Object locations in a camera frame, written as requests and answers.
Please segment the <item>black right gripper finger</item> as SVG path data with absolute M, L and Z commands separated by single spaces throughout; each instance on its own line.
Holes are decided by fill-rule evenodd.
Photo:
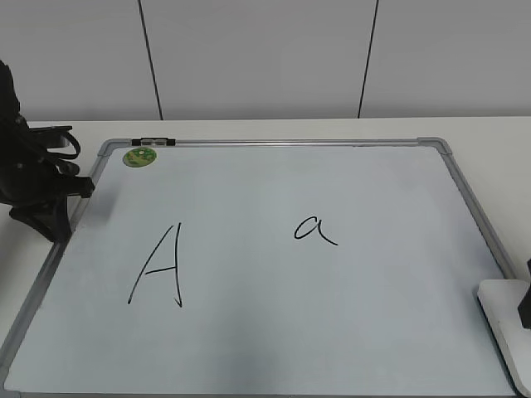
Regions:
M 531 329 L 531 285 L 519 303 L 518 311 L 522 326 Z

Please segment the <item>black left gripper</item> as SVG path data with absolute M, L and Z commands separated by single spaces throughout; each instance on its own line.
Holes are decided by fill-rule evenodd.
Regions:
M 62 127 L 31 128 L 20 113 L 12 72 L 1 64 L 1 202 L 9 216 L 52 243 L 71 238 L 67 199 L 90 198 L 90 177 L 61 176 L 60 159 L 50 153 L 62 147 Z

